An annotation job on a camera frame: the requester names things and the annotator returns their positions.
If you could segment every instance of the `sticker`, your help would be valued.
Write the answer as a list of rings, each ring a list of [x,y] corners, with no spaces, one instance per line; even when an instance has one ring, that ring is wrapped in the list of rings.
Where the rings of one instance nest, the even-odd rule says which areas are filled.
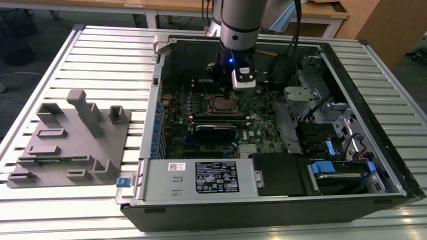
[[[199,194],[237,193],[239,178],[236,162],[196,162],[195,190]]]
[[[184,162],[169,162],[167,169],[169,171],[185,171],[185,163]]]
[[[131,7],[131,8],[143,8],[144,6],[140,4],[124,4],[125,7]]]

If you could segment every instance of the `black plastic bracket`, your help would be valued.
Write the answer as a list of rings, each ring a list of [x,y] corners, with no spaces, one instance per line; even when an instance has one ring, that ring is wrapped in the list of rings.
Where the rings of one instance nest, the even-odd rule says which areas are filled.
[[[72,30],[83,31],[85,28],[87,28],[87,25],[84,25],[84,24],[75,24],[73,27],[72,27]]]
[[[357,41],[359,41],[359,43],[360,43],[361,45],[369,45],[368,40],[357,39]]]

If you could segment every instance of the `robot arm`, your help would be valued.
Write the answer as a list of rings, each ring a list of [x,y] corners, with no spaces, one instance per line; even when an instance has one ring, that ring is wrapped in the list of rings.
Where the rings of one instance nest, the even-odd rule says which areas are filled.
[[[220,47],[216,62],[209,64],[207,71],[212,80],[224,88],[227,97],[231,90],[241,91],[256,86],[255,45],[261,22],[268,22],[271,19],[271,16],[263,19],[265,7],[277,4],[289,6],[292,0],[212,1],[215,1],[212,24],[220,26]]]

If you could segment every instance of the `wooden cabinet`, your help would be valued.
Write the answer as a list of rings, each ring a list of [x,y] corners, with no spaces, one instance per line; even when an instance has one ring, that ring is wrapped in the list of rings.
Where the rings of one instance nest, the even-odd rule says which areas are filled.
[[[340,0],[349,13],[335,38],[363,39],[393,68],[427,31],[426,0]]]

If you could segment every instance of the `metal bracket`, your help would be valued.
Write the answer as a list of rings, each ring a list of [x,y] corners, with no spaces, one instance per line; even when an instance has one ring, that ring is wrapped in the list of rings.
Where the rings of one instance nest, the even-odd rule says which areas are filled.
[[[153,36],[152,49],[155,54],[161,54],[167,51],[165,47],[169,45],[169,35],[157,34]]]

